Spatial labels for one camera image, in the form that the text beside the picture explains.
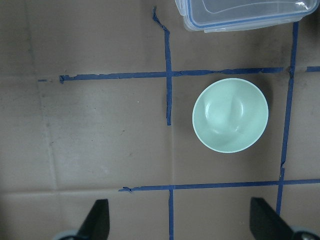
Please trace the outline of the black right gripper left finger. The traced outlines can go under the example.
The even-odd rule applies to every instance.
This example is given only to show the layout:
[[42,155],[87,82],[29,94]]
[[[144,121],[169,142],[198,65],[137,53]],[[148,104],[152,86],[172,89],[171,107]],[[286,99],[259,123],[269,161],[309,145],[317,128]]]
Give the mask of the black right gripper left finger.
[[76,238],[80,240],[107,240],[110,233],[108,199],[98,199],[93,204]]

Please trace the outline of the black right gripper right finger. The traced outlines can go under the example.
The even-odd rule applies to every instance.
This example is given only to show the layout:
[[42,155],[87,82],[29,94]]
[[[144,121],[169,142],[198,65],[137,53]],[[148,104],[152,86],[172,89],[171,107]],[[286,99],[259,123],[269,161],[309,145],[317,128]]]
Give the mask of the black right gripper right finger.
[[250,200],[250,232],[255,240],[294,240],[294,231],[264,198]]

